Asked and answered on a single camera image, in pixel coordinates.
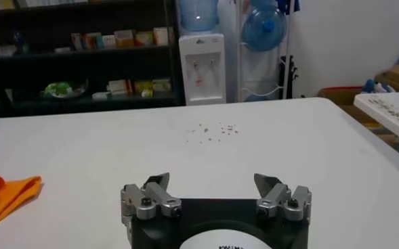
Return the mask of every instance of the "white water cooler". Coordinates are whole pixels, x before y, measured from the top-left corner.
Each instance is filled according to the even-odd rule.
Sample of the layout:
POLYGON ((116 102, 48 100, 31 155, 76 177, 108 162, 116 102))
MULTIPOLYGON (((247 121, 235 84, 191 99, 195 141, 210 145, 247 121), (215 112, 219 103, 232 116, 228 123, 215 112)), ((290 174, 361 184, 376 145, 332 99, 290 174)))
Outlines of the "white water cooler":
POLYGON ((226 103, 224 36, 186 35, 179 42, 186 105, 226 103))

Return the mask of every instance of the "table surface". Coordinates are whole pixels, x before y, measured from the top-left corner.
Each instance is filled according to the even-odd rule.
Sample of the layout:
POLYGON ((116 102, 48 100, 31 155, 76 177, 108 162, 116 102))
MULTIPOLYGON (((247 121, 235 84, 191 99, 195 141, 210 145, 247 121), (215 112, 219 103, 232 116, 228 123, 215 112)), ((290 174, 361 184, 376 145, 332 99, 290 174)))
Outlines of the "table surface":
POLYGON ((399 136, 399 93, 360 94, 354 105, 399 136))
POLYGON ((309 248, 399 248, 399 154, 319 98, 0 119, 0 175, 44 181, 0 248, 129 248, 119 191, 164 172, 181 198, 258 198, 254 173, 305 185, 309 248))

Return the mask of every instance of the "orange cloth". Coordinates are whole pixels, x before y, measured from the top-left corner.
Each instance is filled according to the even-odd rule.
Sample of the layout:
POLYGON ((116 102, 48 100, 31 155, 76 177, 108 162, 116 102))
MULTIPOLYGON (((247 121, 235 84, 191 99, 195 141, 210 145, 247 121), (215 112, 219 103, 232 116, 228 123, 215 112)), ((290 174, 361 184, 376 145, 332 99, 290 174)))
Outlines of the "orange cloth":
POLYGON ((41 177, 5 182, 0 177, 0 221, 25 201, 38 195, 41 177))

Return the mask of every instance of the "black shelf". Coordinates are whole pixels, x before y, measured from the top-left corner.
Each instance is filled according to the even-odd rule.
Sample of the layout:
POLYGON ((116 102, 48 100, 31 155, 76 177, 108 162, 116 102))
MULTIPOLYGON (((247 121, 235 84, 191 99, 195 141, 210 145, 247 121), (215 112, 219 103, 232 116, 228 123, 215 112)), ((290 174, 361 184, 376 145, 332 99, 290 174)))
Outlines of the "black shelf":
POLYGON ((77 9, 95 9, 102 7, 117 7, 117 6, 143 6, 149 3, 161 3, 160 0, 101 0, 96 2, 86 3, 65 3, 59 5, 49 6, 37 6, 37 7, 18 7, 16 9, 2 9, 0 10, 0 16, 5 15, 21 15, 21 14, 33 14, 33 13, 47 13, 47 12, 58 12, 58 11, 69 11, 77 9))
POLYGON ((72 114, 82 112, 105 112, 144 108, 176 106, 173 94, 154 97, 131 96, 127 99, 94 100, 90 96, 70 100, 41 100, 17 102, 10 106, 0 104, 0 118, 16 116, 39 116, 72 114))
POLYGON ((14 44, 15 32, 22 34, 32 54, 0 57, 0 118, 184 104, 175 0, 102 0, 1 10, 0 45, 14 44), (57 47, 74 47, 72 33, 113 35, 117 30, 140 32, 157 27, 173 27, 175 41, 170 45, 54 53, 57 47), (107 101, 90 96, 106 91, 109 81, 156 78, 171 79, 171 95, 107 101), (39 93, 59 81, 87 81, 89 86, 80 98, 41 99, 39 93), (12 90, 13 104, 6 89, 12 90))
POLYGON ((114 55, 128 55, 133 53, 155 53, 156 51, 166 51, 169 49, 168 45, 151 45, 142 47, 129 47, 124 49, 95 49, 83 51, 70 51, 66 53, 34 53, 28 55, 13 55, 9 57, 0 57, 0 63, 5 62, 20 62, 27 60, 62 60, 62 59, 81 59, 86 60, 90 57, 99 55, 114 56, 114 55))

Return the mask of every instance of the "water bottle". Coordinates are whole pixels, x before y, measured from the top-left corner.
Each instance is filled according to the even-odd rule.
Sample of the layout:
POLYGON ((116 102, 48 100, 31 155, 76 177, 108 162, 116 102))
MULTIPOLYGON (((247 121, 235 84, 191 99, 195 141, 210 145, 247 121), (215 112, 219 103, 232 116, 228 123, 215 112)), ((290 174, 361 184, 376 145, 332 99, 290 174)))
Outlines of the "water bottle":
POLYGON ((247 16, 241 40, 251 51, 263 52, 277 47, 287 32, 287 20, 274 5, 256 7, 247 16))
POLYGON ((213 30, 219 24, 218 0, 180 0, 181 26, 190 32, 213 30))

